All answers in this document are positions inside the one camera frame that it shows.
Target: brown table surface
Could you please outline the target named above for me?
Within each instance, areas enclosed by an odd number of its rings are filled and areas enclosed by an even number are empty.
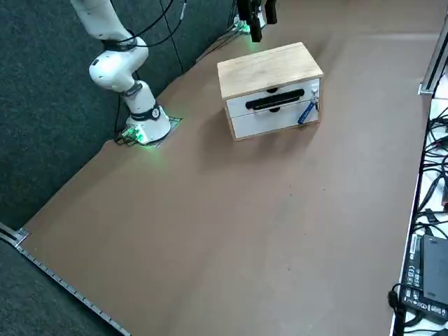
[[[278,7],[262,43],[162,93],[184,120],[159,149],[106,143],[26,225],[22,247],[133,335],[389,332],[446,3]],[[325,72],[321,124],[233,142],[216,63],[297,41]]]

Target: green led light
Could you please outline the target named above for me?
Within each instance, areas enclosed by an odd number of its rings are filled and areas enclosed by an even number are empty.
[[[122,135],[124,137],[131,137],[134,135],[135,132],[136,132],[136,130],[134,128],[128,128],[122,133]]]
[[[251,26],[249,26],[247,23],[243,24],[241,26],[241,31],[245,34],[250,34],[251,33]]]

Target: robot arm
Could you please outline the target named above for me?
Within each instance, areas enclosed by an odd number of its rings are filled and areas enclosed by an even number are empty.
[[[123,27],[109,0],[70,0],[87,33],[97,40],[121,41],[132,35]]]
[[[105,51],[90,64],[89,73],[102,88],[118,92],[129,107],[126,133],[132,131],[134,140],[143,145],[164,137],[171,128],[167,115],[148,84],[132,76],[148,58],[143,39],[123,27],[110,0],[71,0],[71,4],[85,30],[105,41]]]

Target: black electronic device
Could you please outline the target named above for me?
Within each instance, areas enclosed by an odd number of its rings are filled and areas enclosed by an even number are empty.
[[[275,3],[277,0],[266,0],[265,12],[266,23],[269,25],[275,25],[277,23],[277,10],[275,9]]]
[[[448,305],[448,241],[423,236],[423,296]]]
[[[440,302],[428,299],[424,296],[424,236],[413,234],[409,254],[407,256],[404,295],[401,302],[411,309],[425,313],[428,319],[448,321],[448,306]]]

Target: wooden box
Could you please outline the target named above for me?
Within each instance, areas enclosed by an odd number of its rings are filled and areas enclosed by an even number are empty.
[[[234,140],[319,121],[323,72],[303,43],[220,62],[218,75]]]

